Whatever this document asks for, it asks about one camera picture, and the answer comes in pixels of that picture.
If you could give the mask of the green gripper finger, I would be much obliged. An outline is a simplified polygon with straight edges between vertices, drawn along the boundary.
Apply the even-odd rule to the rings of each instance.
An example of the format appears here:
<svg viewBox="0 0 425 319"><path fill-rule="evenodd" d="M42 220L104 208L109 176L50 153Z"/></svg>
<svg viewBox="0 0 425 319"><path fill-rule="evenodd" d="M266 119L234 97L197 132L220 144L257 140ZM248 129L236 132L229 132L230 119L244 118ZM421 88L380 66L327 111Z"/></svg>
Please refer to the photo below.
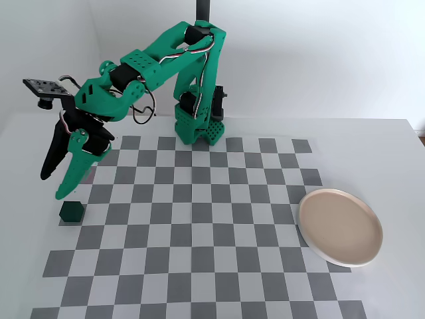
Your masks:
<svg viewBox="0 0 425 319"><path fill-rule="evenodd" d="M68 143L68 152L72 154L72 159L64 176L62 183L56 191L55 198L57 200L64 199L69 195L81 182L87 171L95 162L101 162L103 158L112 149L112 144L100 156L95 156L82 149L88 136L85 130L77 130L70 135Z"/></svg>

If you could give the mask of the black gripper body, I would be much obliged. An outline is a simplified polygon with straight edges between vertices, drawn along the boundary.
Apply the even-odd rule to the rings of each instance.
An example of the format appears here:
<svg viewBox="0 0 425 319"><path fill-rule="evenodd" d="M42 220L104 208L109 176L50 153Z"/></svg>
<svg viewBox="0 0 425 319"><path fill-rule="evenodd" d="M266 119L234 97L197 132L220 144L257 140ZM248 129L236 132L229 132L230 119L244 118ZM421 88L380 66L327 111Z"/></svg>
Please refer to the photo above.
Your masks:
<svg viewBox="0 0 425 319"><path fill-rule="evenodd" d="M85 130L88 140L82 147L83 150L95 155L102 155L109 147L110 142L115 137L104 128L104 124L96 120L89 113L81 110L73 109L66 111L62 115L61 122L64 125L64 135L61 156L64 157L68 153L68 143L71 133L77 130Z"/></svg>

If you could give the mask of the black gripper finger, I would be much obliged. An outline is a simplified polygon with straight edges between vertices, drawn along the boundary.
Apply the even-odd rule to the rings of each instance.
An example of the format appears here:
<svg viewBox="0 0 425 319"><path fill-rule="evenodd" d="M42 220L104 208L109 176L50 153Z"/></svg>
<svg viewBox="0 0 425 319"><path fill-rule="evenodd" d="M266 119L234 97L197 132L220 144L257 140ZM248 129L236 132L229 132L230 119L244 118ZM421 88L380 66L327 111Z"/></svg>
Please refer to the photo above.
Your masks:
<svg viewBox="0 0 425 319"><path fill-rule="evenodd" d="M66 128L62 121L59 120L55 125L52 142L42 165L42 180L46 180L51 176L53 171L57 168L59 163L64 159L64 157L68 153L69 139L70 134L66 131Z"/></svg>

